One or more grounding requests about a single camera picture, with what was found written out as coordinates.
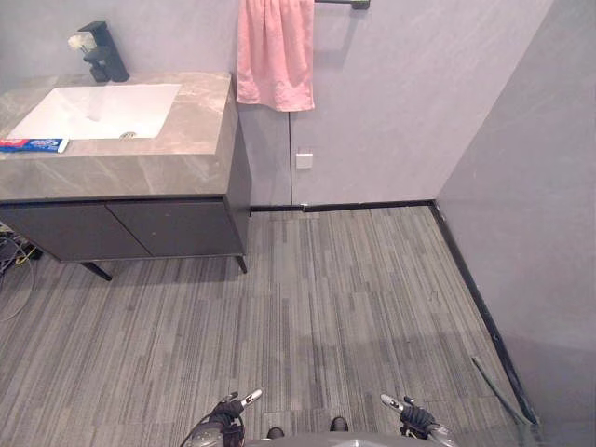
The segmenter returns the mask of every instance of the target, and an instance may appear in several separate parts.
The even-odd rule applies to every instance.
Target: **white sink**
[[[180,84],[54,88],[8,138],[155,138]]]

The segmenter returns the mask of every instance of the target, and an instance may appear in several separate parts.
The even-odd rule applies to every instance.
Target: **black baseboard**
[[[449,229],[449,225],[445,221],[445,218],[440,213],[439,208],[437,207],[437,203],[433,200],[433,203],[430,205],[430,210],[432,211],[435,220],[437,221],[437,225],[439,226],[440,232],[442,233],[447,246],[449,247],[449,251],[451,252],[452,256],[454,257],[455,263],[457,264],[457,268],[459,269],[462,278],[466,282],[467,288],[469,289],[470,294],[472,295],[472,299],[478,308],[478,311],[481,314],[482,320],[484,321],[484,325],[488,333],[491,335],[491,340],[493,340],[494,349],[496,350],[497,355],[501,360],[501,364],[503,365],[503,369],[505,370],[505,374],[509,379],[509,383],[511,384],[511,388],[515,393],[515,397],[520,404],[521,411],[523,415],[533,424],[538,424],[538,418],[532,407],[532,404],[527,398],[525,390],[523,389],[522,382],[520,381],[519,376],[517,375],[515,368],[513,366],[513,362],[511,361],[511,357],[505,347],[505,343],[503,342],[503,338],[499,333],[496,324],[494,323],[493,316],[491,315],[486,303],[482,299],[481,292],[478,290],[476,286],[476,282],[472,277],[469,269],[467,268],[466,260],[462,255],[459,247],[455,243],[454,235],[452,234],[451,230]]]
[[[402,200],[399,202],[332,203],[326,205],[272,205],[251,207],[251,213],[275,211],[324,212],[343,210],[372,210],[377,208],[431,207],[433,203],[434,202],[432,200]]]

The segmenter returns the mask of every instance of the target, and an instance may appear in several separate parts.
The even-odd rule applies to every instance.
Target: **gray countertop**
[[[133,74],[125,84],[181,84],[154,139],[70,141],[63,154],[0,154],[0,202],[219,196],[229,183],[237,108],[227,73]],[[39,78],[0,96],[0,138],[57,87],[90,75]]]

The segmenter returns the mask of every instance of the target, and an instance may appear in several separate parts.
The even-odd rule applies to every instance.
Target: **metal rod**
[[[315,0],[315,3],[351,5],[353,9],[368,9],[371,7],[371,0]]]

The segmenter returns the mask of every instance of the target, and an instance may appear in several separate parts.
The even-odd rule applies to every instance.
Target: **floor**
[[[454,432],[512,421],[470,361],[515,401],[426,207],[255,213],[249,274],[233,259],[34,263],[22,313],[0,324],[0,446],[177,445],[230,390],[264,389],[272,425],[395,433],[382,392]],[[31,286],[14,268],[0,318]]]

